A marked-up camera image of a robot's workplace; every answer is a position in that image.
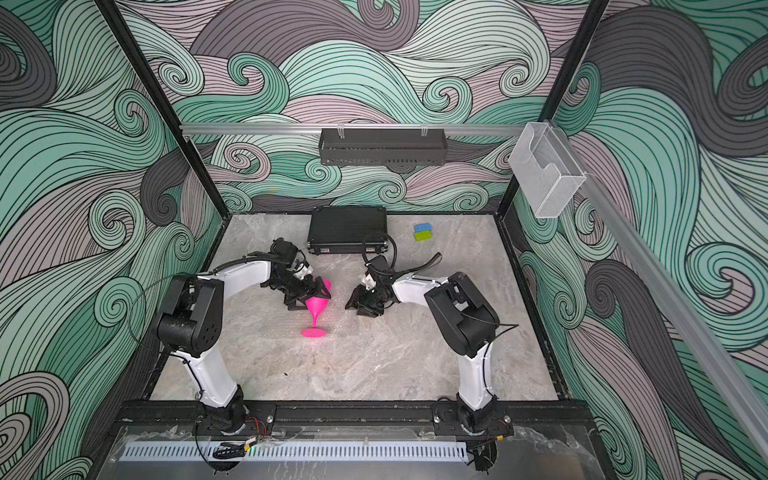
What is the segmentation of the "pink plastic wine glass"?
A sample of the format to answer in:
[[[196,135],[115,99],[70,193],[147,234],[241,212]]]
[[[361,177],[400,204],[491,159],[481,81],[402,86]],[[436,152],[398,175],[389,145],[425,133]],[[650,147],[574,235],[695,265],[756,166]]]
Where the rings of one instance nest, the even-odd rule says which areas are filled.
[[[330,300],[324,300],[319,298],[309,298],[305,305],[312,315],[312,326],[310,328],[301,331],[301,335],[305,338],[321,338],[326,335],[326,331],[318,327],[318,320],[320,315],[325,311]]]

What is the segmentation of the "clear bubble wrap sheet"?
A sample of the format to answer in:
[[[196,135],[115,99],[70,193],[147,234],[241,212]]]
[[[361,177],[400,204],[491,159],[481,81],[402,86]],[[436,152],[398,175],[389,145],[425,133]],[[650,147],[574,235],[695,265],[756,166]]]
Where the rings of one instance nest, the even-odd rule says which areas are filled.
[[[325,344],[349,341],[364,331],[328,278],[273,274],[259,287],[267,304],[257,309],[256,332],[265,340]]]

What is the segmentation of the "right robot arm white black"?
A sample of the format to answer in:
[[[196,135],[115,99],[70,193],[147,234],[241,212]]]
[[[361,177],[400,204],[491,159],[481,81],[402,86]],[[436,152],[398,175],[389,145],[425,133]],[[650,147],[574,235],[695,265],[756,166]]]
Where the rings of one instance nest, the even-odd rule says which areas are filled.
[[[494,308],[463,272],[427,277],[417,268],[395,271],[369,262],[345,308],[376,318],[392,304],[429,309],[444,342],[458,356],[459,422],[472,434],[487,429],[497,402],[488,365],[501,326]]]

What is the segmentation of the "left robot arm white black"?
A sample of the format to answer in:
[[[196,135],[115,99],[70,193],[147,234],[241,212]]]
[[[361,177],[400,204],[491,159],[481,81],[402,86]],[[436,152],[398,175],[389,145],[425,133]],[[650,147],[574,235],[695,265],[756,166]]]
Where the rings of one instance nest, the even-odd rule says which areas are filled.
[[[224,412],[242,404],[242,388],[225,366],[219,340],[225,301],[255,286],[282,293],[288,310],[306,310],[313,320],[322,311],[319,303],[331,299],[331,282],[314,274],[302,250],[278,238],[267,252],[172,277],[153,322],[153,333],[185,364],[198,401],[208,410]]]

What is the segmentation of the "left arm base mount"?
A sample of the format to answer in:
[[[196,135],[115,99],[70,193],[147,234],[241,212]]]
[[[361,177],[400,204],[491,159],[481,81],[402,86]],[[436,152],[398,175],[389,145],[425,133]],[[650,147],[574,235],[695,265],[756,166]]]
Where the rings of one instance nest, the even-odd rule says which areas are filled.
[[[200,403],[194,420],[203,435],[267,435],[271,432],[276,409],[275,403],[250,400],[221,408]]]

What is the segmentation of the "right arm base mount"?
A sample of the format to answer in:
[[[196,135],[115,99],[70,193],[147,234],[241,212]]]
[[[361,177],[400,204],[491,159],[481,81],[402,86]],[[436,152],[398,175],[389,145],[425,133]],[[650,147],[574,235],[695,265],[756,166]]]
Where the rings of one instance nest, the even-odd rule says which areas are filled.
[[[505,407],[497,399],[479,410],[472,410],[461,401],[438,401],[432,404],[435,433],[470,438],[513,436],[511,416]]]

